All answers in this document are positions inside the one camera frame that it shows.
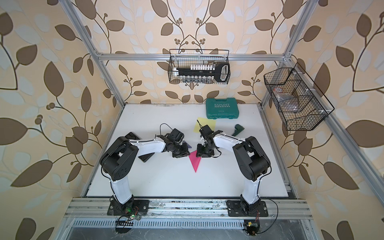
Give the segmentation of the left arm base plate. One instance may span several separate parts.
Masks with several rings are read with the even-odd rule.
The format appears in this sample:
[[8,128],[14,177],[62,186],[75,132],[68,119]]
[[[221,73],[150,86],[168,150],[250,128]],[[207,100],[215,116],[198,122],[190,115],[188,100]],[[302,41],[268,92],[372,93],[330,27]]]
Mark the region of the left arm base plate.
[[110,199],[110,206],[108,208],[108,216],[132,216],[146,215],[149,210],[149,200],[129,200],[125,204],[119,203],[114,198]]

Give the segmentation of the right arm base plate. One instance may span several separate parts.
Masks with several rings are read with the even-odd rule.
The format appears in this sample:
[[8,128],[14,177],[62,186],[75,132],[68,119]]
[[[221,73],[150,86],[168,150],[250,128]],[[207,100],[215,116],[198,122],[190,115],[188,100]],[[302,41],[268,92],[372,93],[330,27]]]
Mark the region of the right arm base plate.
[[265,201],[258,200],[256,203],[249,205],[243,200],[226,201],[229,217],[268,217],[268,209]]

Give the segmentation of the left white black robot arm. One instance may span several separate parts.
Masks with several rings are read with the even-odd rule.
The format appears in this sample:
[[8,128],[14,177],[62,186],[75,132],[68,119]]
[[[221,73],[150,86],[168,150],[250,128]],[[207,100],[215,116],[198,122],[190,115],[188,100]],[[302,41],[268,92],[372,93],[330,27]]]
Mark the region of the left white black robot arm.
[[117,138],[101,159],[101,172],[110,180],[114,200],[124,205],[133,198],[128,174],[137,157],[167,152],[176,159],[189,156],[188,144],[183,142],[183,138],[184,134],[177,129],[156,135],[151,140],[135,140],[131,135]]

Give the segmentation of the pink square paper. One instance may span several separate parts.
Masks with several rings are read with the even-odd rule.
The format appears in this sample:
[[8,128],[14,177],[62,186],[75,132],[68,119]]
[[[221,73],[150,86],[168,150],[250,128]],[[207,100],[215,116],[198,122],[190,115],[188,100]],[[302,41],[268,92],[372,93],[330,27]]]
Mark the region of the pink square paper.
[[190,159],[192,167],[193,167],[193,169],[194,169],[194,171],[196,173],[197,170],[198,170],[200,161],[201,161],[201,157],[197,156],[197,151],[193,151],[193,152],[190,153],[189,159]]

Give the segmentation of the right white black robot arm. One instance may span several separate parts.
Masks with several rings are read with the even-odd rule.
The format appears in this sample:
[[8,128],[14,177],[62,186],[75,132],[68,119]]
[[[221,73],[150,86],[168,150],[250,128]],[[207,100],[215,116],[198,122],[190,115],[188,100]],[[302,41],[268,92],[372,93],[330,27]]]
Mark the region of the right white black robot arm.
[[261,201],[259,190],[262,179],[272,172],[271,161],[255,137],[246,139],[227,135],[223,131],[214,132],[208,125],[199,130],[204,141],[197,146],[197,157],[216,158],[215,151],[227,150],[235,155],[239,169],[247,179],[241,204],[250,211]]

